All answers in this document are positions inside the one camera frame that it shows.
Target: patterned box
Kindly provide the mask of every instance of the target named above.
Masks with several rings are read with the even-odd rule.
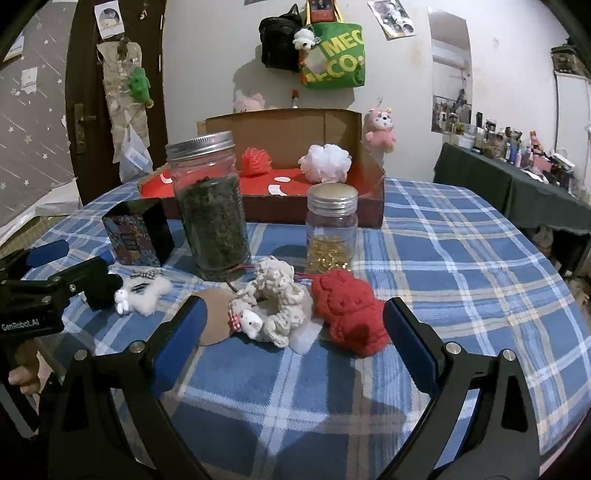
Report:
[[[122,265],[160,267],[174,247],[160,199],[118,203],[103,216],[103,224]]]

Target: red crocheted plush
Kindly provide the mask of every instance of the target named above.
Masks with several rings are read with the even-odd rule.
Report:
[[[242,174],[254,177],[271,171],[271,157],[265,150],[247,148],[242,154]]]
[[[312,282],[316,313],[330,325],[330,337],[341,347],[373,355],[389,342],[384,328],[384,301],[372,287],[347,270],[335,268]]]

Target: human hand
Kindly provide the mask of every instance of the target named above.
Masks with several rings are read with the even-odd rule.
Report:
[[[18,367],[8,374],[8,383],[19,385],[24,394],[34,394],[41,391],[39,380],[39,359],[37,358],[37,344],[27,340],[20,344],[14,354]]]

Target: green tote bag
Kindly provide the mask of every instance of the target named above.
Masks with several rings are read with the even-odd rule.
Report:
[[[365,85],[365,46],[360,25],[344,23],[336,6],[336,22],[306,24],[320,39],[308,53],[301,53],[301,82],[309,89],[354,88]]]

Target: white crocheted scrunchie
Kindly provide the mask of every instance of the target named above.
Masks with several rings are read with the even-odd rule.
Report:
[[[262,320],[252,308],[264,299],[276,298],[279,311]],[[229,305],[233,328],[257,342],[273,342],[279,348],[289,345],[290,332],[309,320],[312,296],[294,281],[294,268],[275,257],[264,257],[255,265],[255,279],[239,290]]]

